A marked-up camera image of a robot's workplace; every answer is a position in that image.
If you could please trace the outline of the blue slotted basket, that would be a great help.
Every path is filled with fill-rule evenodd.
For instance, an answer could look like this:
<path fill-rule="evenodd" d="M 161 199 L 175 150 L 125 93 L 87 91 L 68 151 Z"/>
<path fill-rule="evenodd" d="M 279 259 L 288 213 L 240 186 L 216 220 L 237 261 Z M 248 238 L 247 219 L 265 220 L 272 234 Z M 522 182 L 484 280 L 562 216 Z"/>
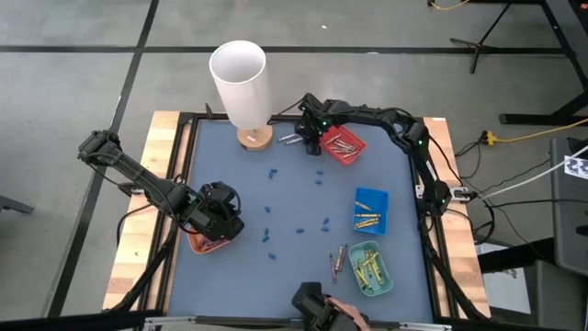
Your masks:
<path fill-rule="evenodd" d="M 353 208 L 353 229 L 360 233 L 384 235 L 388 230 L 388 216 L 389 216 L 389 194 L 387 191 L 377 190 L 373 188 L 358 188 L 356 190 L 355 200 L 358 200 L 368 205 L 372 211 L 366 211 L 357 207 L 354 203 Z M 354 217 L 357 213 L 378 213 L 379 218 L 357 218 Z M 355 224 L 364 221 L 378 220 L 379 224 L 368 228 L 356 229 Z"/>

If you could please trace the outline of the black handheld device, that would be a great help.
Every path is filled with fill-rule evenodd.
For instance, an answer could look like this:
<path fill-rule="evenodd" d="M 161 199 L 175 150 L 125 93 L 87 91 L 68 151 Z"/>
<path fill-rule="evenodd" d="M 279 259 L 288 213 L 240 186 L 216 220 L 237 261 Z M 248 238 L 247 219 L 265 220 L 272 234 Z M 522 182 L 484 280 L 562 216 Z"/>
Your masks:
<path fill-rule="evenodd" d="M 320 282 L 303 282 L 292 305 L 301 313 L 304 331 L 357 331 L 352 317 L 322 293 Z"/>

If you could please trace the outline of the printed marker tag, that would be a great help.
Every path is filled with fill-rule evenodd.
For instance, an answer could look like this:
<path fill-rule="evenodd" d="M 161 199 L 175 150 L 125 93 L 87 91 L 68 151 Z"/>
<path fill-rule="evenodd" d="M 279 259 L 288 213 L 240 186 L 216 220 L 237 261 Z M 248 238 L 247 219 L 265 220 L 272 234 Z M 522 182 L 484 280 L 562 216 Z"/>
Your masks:
<path fill-rule="evenodd" d="M 564 161 L 563 168 L 566 175 L 588 180 L 588 160 L 566 155 Z"/>

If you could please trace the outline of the person's hand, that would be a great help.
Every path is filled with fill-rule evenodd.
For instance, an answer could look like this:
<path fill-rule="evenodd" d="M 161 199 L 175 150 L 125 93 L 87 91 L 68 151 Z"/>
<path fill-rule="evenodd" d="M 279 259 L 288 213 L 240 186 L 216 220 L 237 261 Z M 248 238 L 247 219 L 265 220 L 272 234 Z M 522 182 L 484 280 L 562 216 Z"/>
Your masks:
<path fill-rule="evenodd" d="M 343 315 L 350 318 L 356 325 L 357 331 L 371 331 L 366 317 L 354 305 L 340 302 L 332 296 L 329 296 L 326 301 L 331 303 Z"/>

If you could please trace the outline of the wooden side board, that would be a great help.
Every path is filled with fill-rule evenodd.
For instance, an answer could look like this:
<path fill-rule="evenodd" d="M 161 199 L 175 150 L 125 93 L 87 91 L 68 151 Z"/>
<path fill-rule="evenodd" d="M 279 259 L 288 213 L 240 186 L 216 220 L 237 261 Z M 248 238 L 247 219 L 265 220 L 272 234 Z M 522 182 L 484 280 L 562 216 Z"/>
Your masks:
<path fill-rule="evenodd" d="M 445 181 L 451 188 L 460 187 L 458 180 L 451 170 L 457 173 L 457 163 L 450 140 L 449 129 L 445 118 L 424 118 L 429 133 L 439 145 L 429 143 L 429 152 L 435 164 L 439 178 Z M 451 273 L 465 295 L 475 305 L 476 309 L 486 317 L 491 316 L 487 302 L 486 290 L 483 284 L 483 276 L 478 262 L 476 246 L 471 233 L 466 205 L 452 201 L 449 211 L 441 218 L 441 225 L 434 228 L 431 233 L 433 246 L 441 255 L 438 244 L 440 238 L 437 233 L 443 233 L 442 242 L 445 244 L 448 265 Z"/>
<path fill-rule="evenodd" d="M 141 164 L 159 177 L 174 178 L 181 175 L 183 167 L 187 164 L 185 159 L 192 127 L 192 119 L 186 113 L 154 112 Z M 163 245 L 171 229 L 172 220 L 166 218 L 160 221 L 154 207 L 138 210 L 146 203 L 147 200 L 142 195 L 130 199 L 128 210 L 135 212 L 126 219 L 121 228 L 119 246 L 103 301 L 105 309 L 112 308 L 122 301 L 125 294 L 138 281 L 151 257 Z M 131 306 L 133 310 L 167 310 L 171 291 L 169 280 L 174 275 L 172 267 L 175 265 L 175 253 L 180 237 L 180 234 L 175 235 L 169 256 L 155 271 L 141 298 Z"/>

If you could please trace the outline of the black cart base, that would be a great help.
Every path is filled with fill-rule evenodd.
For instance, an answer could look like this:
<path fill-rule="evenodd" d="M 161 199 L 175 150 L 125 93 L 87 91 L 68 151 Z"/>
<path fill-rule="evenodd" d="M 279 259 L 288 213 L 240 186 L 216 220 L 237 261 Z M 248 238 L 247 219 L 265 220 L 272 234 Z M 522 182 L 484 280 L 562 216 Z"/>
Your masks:
<path fill-rule="evenodd" d="M 529 267 L 533 266 L 536 261 L 555 263 L 555 240 L 553 237 L 478 256 L 482 274 Z"/>

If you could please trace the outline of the teal plastic bin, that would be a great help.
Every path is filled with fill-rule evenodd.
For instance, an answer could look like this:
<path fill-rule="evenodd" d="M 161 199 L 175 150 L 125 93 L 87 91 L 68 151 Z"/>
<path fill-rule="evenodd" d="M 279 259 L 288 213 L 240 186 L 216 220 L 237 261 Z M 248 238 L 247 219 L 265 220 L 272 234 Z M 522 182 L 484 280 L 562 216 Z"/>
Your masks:
<path fill-rule="evenodd" d="M 355 268 L 361 267 L 363 271 L 362 264 L 365 261 L 365 253 L 364 251 L 368 249 L 370 250 L 371 254 L 378 252 L 379 256 L 375 258 L 375 261 L 378 263 L 380 272 L 381 272 L 381 283 L 378 283 L 376 278 L 372 273 L 371 282 L 365 289 L 360 287 L 360 283 L 355 273 Z M 353 276 L 356 280 L 356 283 L 360 289 L 360 291 L 366 295 L 367 297 L 376 297 L 382 295 L 388 291 L 390 291 L 394 286 L 394 281 L 391 279 L 389 272 L 386 269 L 384 259 L 382 254 L 379 250 L 379 244 L 375 241 L 366 241 L 360 244 L 353 245 L 349 248 L 347 252 L 347 258 L 349 261 L 349 265 L 351 266 Z"/>

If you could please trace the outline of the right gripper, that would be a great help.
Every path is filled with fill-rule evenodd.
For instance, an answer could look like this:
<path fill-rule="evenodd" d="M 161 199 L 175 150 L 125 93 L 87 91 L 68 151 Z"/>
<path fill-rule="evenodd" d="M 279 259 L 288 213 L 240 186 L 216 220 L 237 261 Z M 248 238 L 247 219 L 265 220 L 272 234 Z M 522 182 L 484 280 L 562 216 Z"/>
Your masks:
<path fill-rule="evenodd" d="M 320 101 L 314 94 L 305 94 L 298 105 L 302 115 L 296 120 L 296 133 L 302 138 L 322 137 L 331 127 L 339 125 L 334 115 L 339 106 L 340 101 L 337 99 Z M 322 153 L 319 139 L 314 143 L 306 140 L 305 148 L 308 155 Z"/>

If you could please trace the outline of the orange plastic bin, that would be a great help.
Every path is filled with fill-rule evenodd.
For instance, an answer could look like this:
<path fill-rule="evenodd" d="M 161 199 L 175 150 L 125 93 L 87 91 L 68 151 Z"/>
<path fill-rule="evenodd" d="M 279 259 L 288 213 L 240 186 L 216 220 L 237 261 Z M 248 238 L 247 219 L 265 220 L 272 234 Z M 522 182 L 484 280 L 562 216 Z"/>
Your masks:
<path fill-rule="evenodd" d="M 222 246 L 220 246 L 220 247 L 217 247 L 217 248 L 216 248 L 216 249 L 214 249 L 214 250 L 210 250 L 210 251 L 208 251 L 208 252 L 203 252 L 203 251 L 201 251 L 201 250 L 200 250 L 200 245 L 201 245 L 201 242 L 202 242 L 203 240 L 206 240 L 206 239 L 208 239 L 206 236 L 204 236 L 203 234 L 198 234 L 198 233 L 195 233 L 195 234 L 189 234 L 189 233 L 187 233 L 187 239 L 188 239 L 188 242 L 189 242 L 189 244 L 190 244 L 190 247 L 191 247 L 191 249 L 192 249 L 192 250 L 193 250 L 193 251 L 194 251 L 196 254 L 200 254 L 200 255 L 204 255 L 204 254 L 211 253 L 211 252 L 213 252 L 214 250 L 217 250 L 217 249 L 219 249 L 219 248 L 221 248 L 221 247 L 222 247 Z"/>

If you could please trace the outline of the white shade table lamp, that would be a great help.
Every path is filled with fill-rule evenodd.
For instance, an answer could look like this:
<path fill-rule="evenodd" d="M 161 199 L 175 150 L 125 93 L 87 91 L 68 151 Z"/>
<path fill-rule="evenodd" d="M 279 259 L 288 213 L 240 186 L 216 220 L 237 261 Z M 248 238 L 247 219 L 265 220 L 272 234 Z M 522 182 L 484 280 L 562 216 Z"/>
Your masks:
<path fill-rule="evenodd" d="M 210 55 L 209 71 L 240 145 L 249 151 L 267 148 L 273 109 L 263 49 L 249 40 L 228 41 Z"/>

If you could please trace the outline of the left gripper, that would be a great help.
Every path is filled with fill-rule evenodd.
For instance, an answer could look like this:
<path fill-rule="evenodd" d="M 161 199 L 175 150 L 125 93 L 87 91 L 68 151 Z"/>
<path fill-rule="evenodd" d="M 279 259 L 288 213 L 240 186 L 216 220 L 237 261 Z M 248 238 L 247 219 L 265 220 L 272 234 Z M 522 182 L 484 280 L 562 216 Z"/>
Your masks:
<path fill-rule="evenodd" d="M 203 185 L 193 205 L 187 222 L 209 240 L 232 240 L 244 228 L 240 197 L 234 188 L 223 182 Z"/>

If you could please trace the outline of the black tripod stand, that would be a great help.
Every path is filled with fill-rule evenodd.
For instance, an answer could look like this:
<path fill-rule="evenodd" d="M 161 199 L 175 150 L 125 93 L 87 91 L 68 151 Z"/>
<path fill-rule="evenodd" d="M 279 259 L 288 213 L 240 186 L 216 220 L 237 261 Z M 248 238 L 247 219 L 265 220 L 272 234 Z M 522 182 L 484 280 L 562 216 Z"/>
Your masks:
<path fill-rule="evenodd" d="M 492 24 L 490 25 L 490 27 L 486 30 L 486 32 L 483 34 L 483 36 L 481 37 L 481 39 L 479 41 L 477 41 L 477 42 L 471 42 L 471 41 L 460 40 L 460 39 L 456 39 L 456 38 L 450 38 L 449 39 L 449 41 L 452 42 L 452 43 L 454 43 L 454 44 L 459 44 L 459 45 L 462 45 L 462 46 L 466 46 L 467 48 L 474 50 L 473 55 L 472 55 L 472 60 L 471 60 L 470 68 L 469 68 L 469 73 L 470 74 L 474 74 L 475 73 L 476 68 L 477 68 L 477 64 L 478 64 L 478 60 L 480 58 L 481 53 L 484 50 L 490 49 L 490 46 L 485 46 L 484 45 L 484 42 L 491 35 L 492 31 L 495 29 L 495 27 L 498 25 L 498 23 L 500 22 L 500 20 L 503 18 L 503 16 L 506 13 L 506 11 L 512 5 L 513 1 L 514 0 L 508 0 L 506 2 L 506 5 L 504 6 L 504 8 L 500 12 L 500 14 L 492 22 Z"/>

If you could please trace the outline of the grey cart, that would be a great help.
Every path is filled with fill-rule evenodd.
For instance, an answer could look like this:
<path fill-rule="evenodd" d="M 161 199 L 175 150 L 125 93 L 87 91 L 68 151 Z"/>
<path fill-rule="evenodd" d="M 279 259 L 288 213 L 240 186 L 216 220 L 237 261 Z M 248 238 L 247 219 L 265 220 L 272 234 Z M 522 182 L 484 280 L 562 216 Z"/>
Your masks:
<path fill-rule="evenodd" d="M 563 165 L 551 173 L 555 260 L 561 267 L 588 277 L 588 180 L 566 175 L 564 157 L 572 156 L 572 138 L 550 141 L 550 164 Z M 588 152 L 574 156 L 588 160 Z"/>

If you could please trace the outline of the black floor frame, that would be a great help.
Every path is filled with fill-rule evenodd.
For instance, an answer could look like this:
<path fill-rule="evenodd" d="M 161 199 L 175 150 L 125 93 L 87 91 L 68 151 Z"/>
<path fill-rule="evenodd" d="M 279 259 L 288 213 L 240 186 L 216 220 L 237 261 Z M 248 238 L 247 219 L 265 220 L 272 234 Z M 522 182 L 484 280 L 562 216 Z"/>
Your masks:
<path fill-rule="evenodd" d="M 537 125 L 537 126 L 568 126 L 578 123 L 579 126 L 588 126 L 588 116 L 577 116 L 577 113 L 588 108 L 588 76 L 584 73 L 575 51 L 568 42 L 563 28 L 550 9 L 547 0 L 539 2 L 551 29 L 553 30 L 564 55 L 570 61 L 581 85 L 582 92 L 568 101 L 566 104 L 549 114 L 512 114 L 504 113 L 499 116 L 499 121 L 504 125 Z"/>

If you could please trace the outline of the red slotted basket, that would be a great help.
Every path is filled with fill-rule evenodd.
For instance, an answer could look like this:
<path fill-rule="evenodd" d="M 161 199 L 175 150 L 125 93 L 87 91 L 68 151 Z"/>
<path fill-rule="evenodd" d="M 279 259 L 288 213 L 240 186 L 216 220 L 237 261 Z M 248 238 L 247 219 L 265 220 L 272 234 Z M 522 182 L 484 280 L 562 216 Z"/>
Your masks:
<path fill-rule="evenodd" d="M 344 154 L 338 154 L 331 150 L 333 148 L 340 147 L 334 145 L 334 143 L 325 144 L 327 140 L 329 140 L 331 137 L 334 137 L 337 134 L 341 134 L 341 137 L 338 140 L 355 146 L 356 149 L 353 151 L 359 151 L 359 153 L 355 157 L 343 159 L 342 156 Z M 327 132 L 321 137 L 320 143 L 321 148 L 343 166 L 350 166 L 351 164 L 353 164 L 367 147 L 367 145 L 357 135 L 355 135 L 352 131 L 348 130 L 345 126 L 332 126 L 331 128 L 329 128 Z"/>

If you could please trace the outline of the dark furniture leg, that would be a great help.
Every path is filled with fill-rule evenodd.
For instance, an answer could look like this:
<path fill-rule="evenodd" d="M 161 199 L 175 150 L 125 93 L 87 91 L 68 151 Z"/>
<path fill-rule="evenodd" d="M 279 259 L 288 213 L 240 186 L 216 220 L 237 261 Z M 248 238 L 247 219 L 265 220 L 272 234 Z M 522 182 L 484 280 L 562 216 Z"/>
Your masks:
<path fill-rule="evenodd" d="M 0 211 L 17 211 L 24 214 L 31 214 L 34 208 L 25 203 L 0 195 Z"/>

